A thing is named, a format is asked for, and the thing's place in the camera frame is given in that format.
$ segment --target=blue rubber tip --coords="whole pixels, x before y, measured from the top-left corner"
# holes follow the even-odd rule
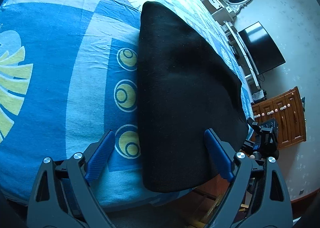
[[[204,132],[204,143],[220,176],[232,182],[235,177],[232,172],[232,162],[210,130]]]
[[[93,180],[99,177],[115,146],[115,141],[115,133],[113,131],[110,131],[104,138],[100,146],[97,148],[95,153],[89,159],[87,164],[87,172],[84,176],[88,183],[91,183]]]

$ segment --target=silver bolt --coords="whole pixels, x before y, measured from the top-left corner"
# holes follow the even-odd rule
[[[82,158],[82,153],[78,152],[78,153],[74,154],[74,155],[73,155],[73,158],[74,158],[74,159],[80,159],[80,158]]]
[[[268,157],[269,162],[274,163],[276,162],[276,159],[274,157]]]
[[[239,159],[243,159],[243,158],[245,157],[245,154],[242,153],[242,152],[238,152],[238,153],[237,153],[237,157],[238,157]]]
[[[46,157],[44,160],[43,160],[43,163],[47,164],[51,161],[51,158],[49,157]]]

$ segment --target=tv screen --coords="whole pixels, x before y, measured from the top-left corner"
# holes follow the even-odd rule
[[[285,63],[279,48],[259,22],[240,31],[239,35],[252,57],[257,74]]]

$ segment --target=blue patterned bed sheet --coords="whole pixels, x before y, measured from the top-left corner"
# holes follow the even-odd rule
[[[189,192],[154,193],[142,183],[136,63],[146,1],[158,1],[186,21],[244,83],[221,27],[200,0],[4,0],[0,8],[2,189],[27,200],[44,157],[68,158],[112,129],[115,150],[92,184],[107,211],[160,205]],[[245,115],[252,117],[249,94],[241,90]]]

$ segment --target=drawer handle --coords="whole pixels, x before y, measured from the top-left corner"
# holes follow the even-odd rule
[[[297,117],[296,117],[296,112],[293,111],[293,116],[294,116],[294,123],[297,123]]]

